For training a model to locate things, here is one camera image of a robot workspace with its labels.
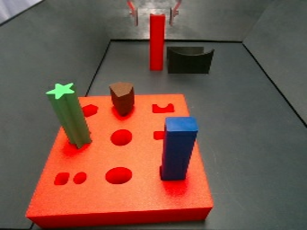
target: black block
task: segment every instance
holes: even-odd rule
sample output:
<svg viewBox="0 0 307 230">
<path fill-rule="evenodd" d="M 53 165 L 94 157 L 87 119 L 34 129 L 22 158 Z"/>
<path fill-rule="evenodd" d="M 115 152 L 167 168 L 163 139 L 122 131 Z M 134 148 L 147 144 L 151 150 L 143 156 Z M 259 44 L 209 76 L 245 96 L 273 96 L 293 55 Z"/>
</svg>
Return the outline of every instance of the black block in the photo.
<svg viewBox="0 0 307 230">
<path fill-rule="evenodd" d="M 170 74 L 209 74 L 215 50 L 203 47 L 167 47 Z"/>
</svg>

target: star-shaped top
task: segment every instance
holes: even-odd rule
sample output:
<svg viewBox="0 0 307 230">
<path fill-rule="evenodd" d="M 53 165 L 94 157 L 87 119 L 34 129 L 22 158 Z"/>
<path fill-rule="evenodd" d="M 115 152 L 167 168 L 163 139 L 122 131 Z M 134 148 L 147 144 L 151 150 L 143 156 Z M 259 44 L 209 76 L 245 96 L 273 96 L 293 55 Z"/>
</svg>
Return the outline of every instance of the star-shaped top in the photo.
<svg viewBox="0 0 307 230">
<path fill-rule="evenodd" d="M 75 91 L 71 89 L 74 83 L 71 84 L 66 84 L 66 85 L 62 85 L 62 84 L 55 84 L 55 88 L 54 90 L 49 91 L 46 94 L 54 94 L 55 95 L 55 99 L 61 99 L 62 96 L 65 94 L 71 94 L 71 93 L 75 93 Z"/>
</svg>

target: red board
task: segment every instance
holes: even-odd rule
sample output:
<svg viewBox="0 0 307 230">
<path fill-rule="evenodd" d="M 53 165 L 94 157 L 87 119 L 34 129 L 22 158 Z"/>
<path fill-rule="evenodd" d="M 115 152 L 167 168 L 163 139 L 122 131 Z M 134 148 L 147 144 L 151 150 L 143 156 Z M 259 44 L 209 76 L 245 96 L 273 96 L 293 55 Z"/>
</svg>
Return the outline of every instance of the red board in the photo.
<svg viewBox="0 0 307 230">
<path fill-rule="evenodd" d="M 166 117 L 190 115 L 183 95 L 138 95 L 125 118 L 110 96 L 81 104 L 99 107 L 87 117 L 93 143 L 77 149 L 61 128 L 27 218 L 45 228 L 206 219 L 214 202 L 197 143 L 186 180 L 159 177 L 163 140 L 154 134 Z M 170 104 L 174 110 L 153 110 Z"/>
</svg>

